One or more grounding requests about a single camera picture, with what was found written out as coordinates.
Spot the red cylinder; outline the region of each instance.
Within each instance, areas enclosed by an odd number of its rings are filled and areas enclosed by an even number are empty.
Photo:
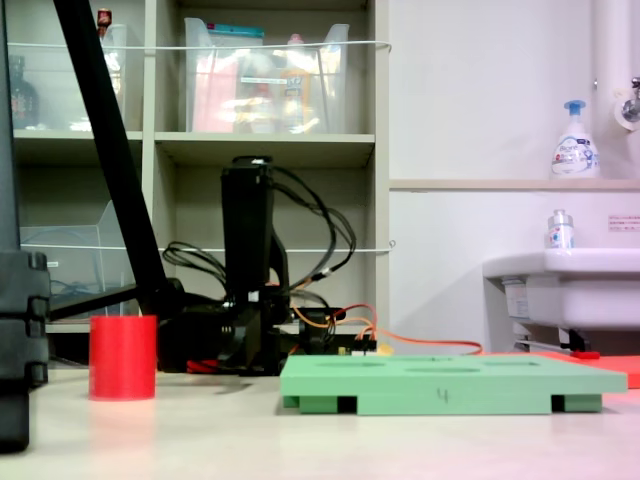
[[[92,317],[89,398],[145,400],[155,396],[156,317]]]

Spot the clear acrylic box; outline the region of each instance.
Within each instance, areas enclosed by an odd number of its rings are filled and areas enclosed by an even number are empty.
[[[133,283],[120,226],[109,202],[96,225],[21,227],[23,250],[47,256],[51,275],[51,305],[108,292]],[[137,314],[135,302],[125,302],[82,314]]]
[[[218,133],[347,133],[349,25],[328,45],[216,48],[202,20],[185,19],[186,130]]]
[[[142,126],[141,50],[127,25],[112,25],[103,39],[111,82],[127,130]],[[71,58],[66,48],[9,45],[14,128],[91,131]]]

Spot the hole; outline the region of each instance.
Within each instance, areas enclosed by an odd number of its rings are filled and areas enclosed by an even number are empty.
[[[389,357],[388,360],[399,361],[399,362],[450,362],[453,360],[452,357]]]
[[[358,413],[358,397],[338,397],[338,413]]]
[[[451,367],[451,368],[429,368],[429,367],[424,367],[424,368],[407,368],[407,372],[420,372],[420,373],[475,373],[475,372],[479,372],[480,369],[478,368],[458,368],[458,367]]]
[[[490,367],[538,367],[540,364],[535,362],[484,362]]]
[[[564,395],[551,395],[551,411],[564,412]]]
[[[321,363],[319,367],[346,367],[346,368],[359,368],[359,367],[384,367],[384,363],[373,362],[342,362],[342,363]]]

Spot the table surface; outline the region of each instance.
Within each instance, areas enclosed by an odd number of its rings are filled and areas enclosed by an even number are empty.
[[[300,416],[277,378],[160,374],[155,400],[107,403],[86,370],[50,377],[2,480],[640,479],[640,390],[602,414]]]

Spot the green foam board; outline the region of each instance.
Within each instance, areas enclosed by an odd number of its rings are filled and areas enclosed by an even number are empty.
[[[285,408],[359,415],[599,412],[602,394],[626,392],[627,377],[535,355],[305,356],[280,375]]]

